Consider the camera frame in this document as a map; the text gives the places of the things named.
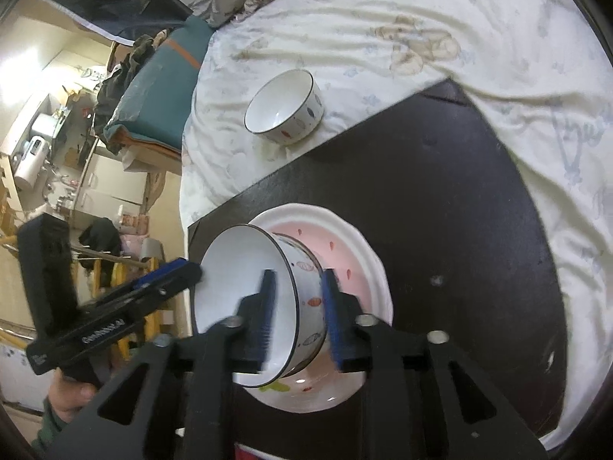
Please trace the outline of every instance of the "cabinet door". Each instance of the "cabinet door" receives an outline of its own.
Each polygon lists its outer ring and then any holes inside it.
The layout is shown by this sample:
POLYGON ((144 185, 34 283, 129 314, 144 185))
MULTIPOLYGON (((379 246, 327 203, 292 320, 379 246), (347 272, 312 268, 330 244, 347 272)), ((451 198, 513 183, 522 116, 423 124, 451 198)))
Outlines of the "cabinet door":
POLYGON ((142 204, 145 195, 146 173, 129 173, 120 161, 94 154, 85 175, 84 188, 121 200, 142 204))
POLYGON ((81 190, 75 210, 113 221, 117 217, 120 206, 123 206, 124 213, 131 215, 139 214, 140 207, 138 205, 88 188, 81 190))

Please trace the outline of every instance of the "bright light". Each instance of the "bright light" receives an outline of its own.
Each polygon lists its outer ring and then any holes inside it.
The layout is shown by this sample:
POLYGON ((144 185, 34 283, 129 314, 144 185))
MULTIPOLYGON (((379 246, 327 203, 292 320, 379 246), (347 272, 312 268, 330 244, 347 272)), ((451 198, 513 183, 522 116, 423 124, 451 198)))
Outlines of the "bright light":
POLYGON ((41 74, 41 64, 35 48, 0 63, 0 96, 6 105, 26 100, 33 92, 36 79, 41 74))

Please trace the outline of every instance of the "white blanket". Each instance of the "white blanket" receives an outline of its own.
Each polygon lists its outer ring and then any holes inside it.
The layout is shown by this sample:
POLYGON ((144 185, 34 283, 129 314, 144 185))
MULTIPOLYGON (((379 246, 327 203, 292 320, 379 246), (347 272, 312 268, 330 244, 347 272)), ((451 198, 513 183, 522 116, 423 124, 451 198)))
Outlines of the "white blanket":
POLYGON ((276 0, 222 28, 185 127, 183 225, 447 77, 516 161, 556 262, 569 352, 562 418, 543 438, 552 448, 598 392, 613 342, 613 69, 572 0, 276 0), (284 148, 247 133, 243 116, 266 81, 294 67, 313 73, 326 114, 284 148))

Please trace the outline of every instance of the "orange strap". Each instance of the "orange strap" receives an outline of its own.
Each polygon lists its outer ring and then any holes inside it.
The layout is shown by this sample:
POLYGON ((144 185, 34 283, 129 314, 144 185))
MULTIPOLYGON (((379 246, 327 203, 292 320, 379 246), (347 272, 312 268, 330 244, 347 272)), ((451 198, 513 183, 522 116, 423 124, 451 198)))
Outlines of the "orange strap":
POLYGON ((198 62, 195 58, 191 56, 191 54, 185 50, 180 44, 178 44, 175 40, 171 38, 166 38, 162 44, 168 44, 175 52, 177 52, 181 57, 183 57, 188 63, 197 71, 200 70, 200 62, 198 62))

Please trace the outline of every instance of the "black table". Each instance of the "black table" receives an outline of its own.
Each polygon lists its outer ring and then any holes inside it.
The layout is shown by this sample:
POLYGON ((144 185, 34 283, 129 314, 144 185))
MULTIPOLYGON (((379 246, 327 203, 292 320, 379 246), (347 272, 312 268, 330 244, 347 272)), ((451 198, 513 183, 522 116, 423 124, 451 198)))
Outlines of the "black table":
MULTIPOLYGON (((457 85, 390 107, 204 216, 189 227, 189 258, 288 202, 326 207, 364 234, 385 266, 395 327, 447 331, 536 434, 556 427, 566 322, 554 263, 516 167, 457 85)), ((359 406, 357 393, 297 415, 236 388, 235 435, 284 458, 354 459, 359 406)))

